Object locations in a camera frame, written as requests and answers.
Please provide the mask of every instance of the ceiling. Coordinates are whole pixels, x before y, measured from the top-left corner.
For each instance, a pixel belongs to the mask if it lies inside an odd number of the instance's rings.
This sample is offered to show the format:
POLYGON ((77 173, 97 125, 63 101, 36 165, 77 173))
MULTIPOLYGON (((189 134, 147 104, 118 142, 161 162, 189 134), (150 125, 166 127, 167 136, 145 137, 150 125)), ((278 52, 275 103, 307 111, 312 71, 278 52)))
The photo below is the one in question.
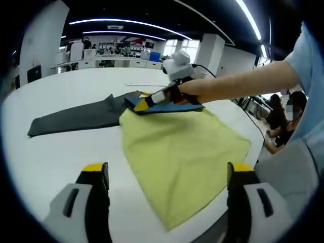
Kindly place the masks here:
MULTIPOLYGON (((129 0, 91 0, 84 4, 79 0, 63 0, 70 8, 63 30, 63 35, 66 35, 67 38, 63 40, 80 38, 84 31, 107 30, 107 25, 123 25, 123 31, 154 35, 165 39, 183 39, 183 37, 165 30, 133 23, 109 21, 68 24, 72 21, 93 18, 117 18, 162 26, 192 39, 201 39, 204 33, 215 33, 223 37, 227 45, 231 45, 233 41, 236 48, 260 55, 260 44, 269 46, 269 19, 271 19, 271 58, 282 60, 293 49, 300 33, 301 23, 297 12, 289 5, 283 4, 285 1, 288 0, 244 0, 260 30, 262 40, 259 41, 247 17, 235 0, 182 0, 183 3, 207 17, 212 21, 211 23, 198 13, 180 4, 178 0, 132 2, 129 0)), ((7 40, 8 53, 19 49, 18 45, 21 45, 23 30, 27 24, 37 12, 52 0, 24 2, 29 3, 23 3, 23 6, 16 10, 17 19, 13 26, 12 24, 6 26, 13 33, 10 37, 14 38, 7 40)))

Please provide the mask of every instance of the ceiling light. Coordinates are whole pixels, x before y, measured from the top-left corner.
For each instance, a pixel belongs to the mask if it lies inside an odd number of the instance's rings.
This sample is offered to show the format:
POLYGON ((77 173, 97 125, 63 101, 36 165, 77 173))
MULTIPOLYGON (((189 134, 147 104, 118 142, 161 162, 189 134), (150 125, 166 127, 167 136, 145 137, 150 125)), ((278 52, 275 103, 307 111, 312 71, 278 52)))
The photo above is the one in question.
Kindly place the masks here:
POLYGON ((269 18, 269 53, 271 55, 271 45, 272 45, 272 30, 271 30, 271 19, 269 18))
POLYGON ((126 20, 126 19, 87 19, 87 20, 79 20, 79 21, 70 22, 69 24, 71 25, 71 24, 80 24, 80 23, 96 22, 96 21, 119 21, 119 22, 128 22, 128 23, 134 23, 134 24, 143 24, 143 25, 154 27, 154 28, 163 29, 163 30, 166 30, 166 31, 171 32, 173 34, 177 34, 179 36, 182 36, 182 37, 184 37, 186 39, 192 40, 191 38, 189 38, 189 37, 187 37, 187 36, 185 36, 183 34, 180 34, 178 32, 175 32, 175 31, 167 29, 167 28, 163 28, 161 26, 157 26, 157 25, 154 25, 154 24, 148 24, 148 23, 144 23, 144 22, 139 22, 139 21, 126 20))
POLYGON ((114 31, 114 30, 102 30, 102 31, 86 31, 83 32, 83 34, 94 34, 94 33, 121 33, 121 34, 136 34, 136 35, 142 35, 142 36, 147 36, 155 39, 160 39, 161 41, 166 41, 166 39, 156 37, 153 35, 148 35, 148 34, 140 34, 140 33, 134 33, 134 32, 126 32, 126 31, 114 31))
POLYGON ((243 0, 235 0, 238 5, 241 7, 241 9, 243 10, 243 12, 245 13, 246 17, 248 18, 254 32, 255 32, 255 35, 257 36, 258 40, 261 40, 261 34, 260 34, 260 31, 257 27, 257 24, 255 23, 248 7, 245 5, 245 3, 243 2, 243 0))
POLYGON ((268 58, 268 56, 267 56, 267 52, 265 51, 265 47, 264 47, 264 45, 261 45, 261 51, 262 51, 263 57, 264 57, 264 58, 268 58))

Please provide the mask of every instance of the yellow cloth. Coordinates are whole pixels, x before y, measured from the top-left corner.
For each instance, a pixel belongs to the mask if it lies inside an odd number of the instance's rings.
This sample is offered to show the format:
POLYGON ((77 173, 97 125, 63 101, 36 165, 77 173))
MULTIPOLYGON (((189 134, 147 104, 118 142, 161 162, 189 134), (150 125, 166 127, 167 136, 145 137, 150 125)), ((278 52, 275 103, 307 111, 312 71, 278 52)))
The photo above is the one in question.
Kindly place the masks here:
POLYGON ((127 109, 119 122, 128 162, 168 230, 222 191, 227 163, 242 162, 251 145, 206 109, 143 116, 127 109))

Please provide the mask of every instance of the table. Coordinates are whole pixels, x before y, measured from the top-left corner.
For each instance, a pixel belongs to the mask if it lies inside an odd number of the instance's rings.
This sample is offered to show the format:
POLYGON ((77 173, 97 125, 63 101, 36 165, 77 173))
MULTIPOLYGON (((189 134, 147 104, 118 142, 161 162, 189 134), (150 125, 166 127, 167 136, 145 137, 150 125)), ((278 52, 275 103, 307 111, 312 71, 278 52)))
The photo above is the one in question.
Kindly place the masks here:
POLYGON ((269 111, 272 111, 272 107, 270 105, 268 105, 261 97, 258 97, 258 96, 250 96, 247 103, 246 103, 246 105, 245 105, 244 110, 246 110, 248 108, 251 101, 255 101, 260 106, 264 106, 269 111))
MULTIPOLYGON (((153 85, 169 82, 161 70, 92 68, 51 75, 11 93, 3 103, 2 129, 13 182, 28 210, 42 221, 49 212, 50 201, 66 184, 75 182, 84 166, 107 161, 111 201, 109 228, 114 243, 191 242, 225 213, 226 189, 190 220, 167 232, 126 160, 121 127, 27 136, 36 117, 100 101, 110 94, 118 96, 135 89, 148 92, 160 89, 126 86, 130 80, 153 85)), ((210 102, 206 107, 251 140, 245 162, 254 166, 263 138, 248 116, 228 100, 210 102)))
POLYGON ((79 69, 86 68, 80 67, 85 63, 89 63, 93 66, 91 67, 98 67, 99 62, 101 61, 115 61, 115 67, 143 67, 143 68, 153 68, 153 69, 161 69, 162 63, 160 62, 153 62, 141 58, 134 58, 134 57, 124 57, 122 55, 103 55, 103 56, 95 56, 91 59, 82 59, 78 61, 71 61, 60 63, 51 67, 51 69, 57 69, 58 67, 69 66, 73 63, 79 64, 79 69))

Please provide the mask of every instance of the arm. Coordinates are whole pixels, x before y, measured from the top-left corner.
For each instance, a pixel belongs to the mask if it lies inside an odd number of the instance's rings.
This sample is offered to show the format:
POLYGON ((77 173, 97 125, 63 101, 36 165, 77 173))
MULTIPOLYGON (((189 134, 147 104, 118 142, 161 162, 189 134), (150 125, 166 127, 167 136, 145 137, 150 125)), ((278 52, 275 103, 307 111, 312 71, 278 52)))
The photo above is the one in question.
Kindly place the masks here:
POLYGON ((270 141, 265 141, 264 146, 272 154, 275 154, 275 153, 279 152, 280 150, 282 150, 285 147, 285 145, 283 144, 282 146, 280 146, 279 148, 277 148, 270 141))
POLYGON ((238 75, 196 79, 179 86, 182 93, 197 95, 200 103, 291 89, 299 77, 287 61, 270 63, 238 75))
POLYGON ((275 138, 276 136, 279 136, 281 132, 281 127, 276 128, 275 130, 267 130, 267 134, 270 138, 275 138))
POLYGON ((267 120, 265 118, 263 118, 263 117, 261 118, 261 121, 266 125, 268 124, 267 120))

